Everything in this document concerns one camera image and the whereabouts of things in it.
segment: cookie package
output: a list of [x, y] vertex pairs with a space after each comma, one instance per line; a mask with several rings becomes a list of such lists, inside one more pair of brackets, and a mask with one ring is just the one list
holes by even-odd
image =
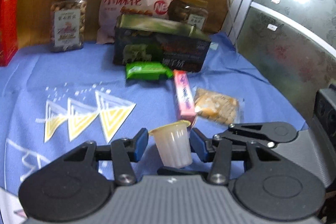
[[196, 88], [194, 104], [198, 116], [226, 125], [243, 123], [244, 99]]

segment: ribbed gray surface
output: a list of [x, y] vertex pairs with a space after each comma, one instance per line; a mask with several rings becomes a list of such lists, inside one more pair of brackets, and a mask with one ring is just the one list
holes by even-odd
[[[99, 212], [71, 224], [263, 224], [242, 209], [227, 188], [205, 183], [200, 176], [145, 176], [120, 187]], [[297, 224], [320, 224], [311, 217]], [[45, 224], [28, 219], [25, 224]]]
[[299, 131], [297, 139], [274, 149], [283, 157], [316, 175], [328, 187], [336, 177], [336, 153], [316, 118], [312, 129]]

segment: jelly cup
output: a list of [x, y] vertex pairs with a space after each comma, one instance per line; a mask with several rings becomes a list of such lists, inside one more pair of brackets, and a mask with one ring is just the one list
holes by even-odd
[[164, 166], [182, 168], [193, 162], [188, 126], [189, 121], [181, 120], [149, 131], [154, 137]]

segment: white jar label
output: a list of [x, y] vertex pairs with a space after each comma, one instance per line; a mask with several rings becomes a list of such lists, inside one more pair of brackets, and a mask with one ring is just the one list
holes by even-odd
[[79, 44], [81, 10], [70, 9], [55, 12], [55, 47], [67, 47]]
[[205, 17], [194, 15], [194, 14], [190, 14], [188, 18], [188, 24], [196, 25], [201, 30], [203, 28], [204, 21], [205, 21]]

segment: pink box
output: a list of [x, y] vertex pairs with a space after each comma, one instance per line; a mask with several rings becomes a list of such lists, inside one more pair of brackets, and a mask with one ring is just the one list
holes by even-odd
[[191, 125], [193, 125], [196, 113], [187, 74], [181, 70], [174, 70], [173, 73], [176, 91], [177, 119], [190, 121]]

